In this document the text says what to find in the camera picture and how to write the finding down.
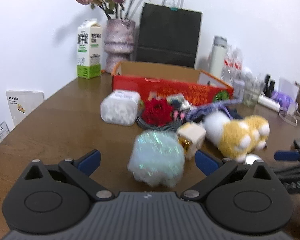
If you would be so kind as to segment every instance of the plastic bag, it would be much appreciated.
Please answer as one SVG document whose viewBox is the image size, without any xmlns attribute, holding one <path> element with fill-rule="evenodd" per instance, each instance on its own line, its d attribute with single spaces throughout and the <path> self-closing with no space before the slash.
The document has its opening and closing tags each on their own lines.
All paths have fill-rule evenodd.
<svg viewBox="0 0 300 240">
<path fill-rule="evenodd" d="M 184 164 L 184 149 L 175 133 L 147 130 L 136 137 L 128 170 L 137 181 L 151 187 L 174 187 L 182 177 Z"/>
<path fill-rule="evenodd" d="M 298 93 L 298 86 L 285 78 L 280 78 L 278 91 L 272 92 L 271 99 L 278 102 L 282 110 L 287 111 L 290 104 L 295 103 Z"/>
</svg>

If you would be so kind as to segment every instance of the purple object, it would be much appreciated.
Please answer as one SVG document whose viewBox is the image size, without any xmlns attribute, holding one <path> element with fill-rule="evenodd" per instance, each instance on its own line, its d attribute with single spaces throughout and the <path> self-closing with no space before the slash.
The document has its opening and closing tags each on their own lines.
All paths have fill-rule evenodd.
<svg viewBox="0 0 300 240">
<path fill-rule="evenodd" d="M 271 99 L 278 102 L 285 111 L 287 111 L 290 104 L 293 103 L 292 97 L 278 91 L 272 92 Z"/>
<path fill-rule="evenodd" d="M 231 114 L 229 114 L 228 109 L 225 106 L 233 105 L 233 104 L 238 104 L 241 103 L 241 99 L 231 99 L 231 100 L 220 100 L 220 101 L 215 101 L 206 105 L 202 105 L 199 107 L 196 107 L 195 109 L 189 111 L 186 115 L 186 120 L 193 121 L 197 119 L 201 115 L 208 115 L 211 114 L 212 112 L 216 110 L 223 110 L 225 111 L 226 115 L 229 117 L 230 120 L 233 119 Z"/>
</svg>

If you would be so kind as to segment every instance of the cardboard box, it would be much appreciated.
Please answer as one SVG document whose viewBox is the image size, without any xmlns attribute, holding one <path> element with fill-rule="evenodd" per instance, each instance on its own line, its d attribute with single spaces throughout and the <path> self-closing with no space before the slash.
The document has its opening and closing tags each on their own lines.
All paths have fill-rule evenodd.
<svg viewBox="0 0 300 240">
<path fill-rule="evenodd" d="M 77 73 L 78 77 L 100 76 L 102 53 L 102 27 L 96 19 L 87 20 L 78 28 Z"/>
<path fill-rule="evenodd" d="M 233 88 L 209 73 L 187 67 L 146 62 L 119 62 L 112 89 L 133 90 L 142 100 L 182 93 L 195 106 L 228 99 Z"/>
</svg>

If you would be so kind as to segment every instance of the yellow plush toy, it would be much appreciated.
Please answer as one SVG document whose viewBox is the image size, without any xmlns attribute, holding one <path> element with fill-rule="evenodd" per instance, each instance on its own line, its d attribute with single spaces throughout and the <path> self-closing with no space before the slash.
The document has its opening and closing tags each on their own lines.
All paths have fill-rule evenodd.
<svg viewBox="0 0 300 240">
<path fill-rule="evenodd" d="M 266 146 L 270 128 L 266 119 L 251 115 L 244 119 L 230 120 L 229 117 L 216 111 L 205 117 L 203 126 L 206 137 L 218 147 L 224 157 L 243 162 L 252 150 Z"/>
</svg>

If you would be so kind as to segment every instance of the red box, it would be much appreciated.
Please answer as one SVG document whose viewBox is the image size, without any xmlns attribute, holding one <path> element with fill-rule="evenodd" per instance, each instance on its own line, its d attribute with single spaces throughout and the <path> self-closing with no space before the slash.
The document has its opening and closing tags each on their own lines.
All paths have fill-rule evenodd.
<svg viewBox="0 0 300 240">
<path fill-rule="evenodd" d="M 147 62 L 119 62 L 112 89 L 133 90 L 142 100 L 182 93 L 195 106 L 231 98 L 233 88 L 209 73 L 187 67 Z"/>
</svg>

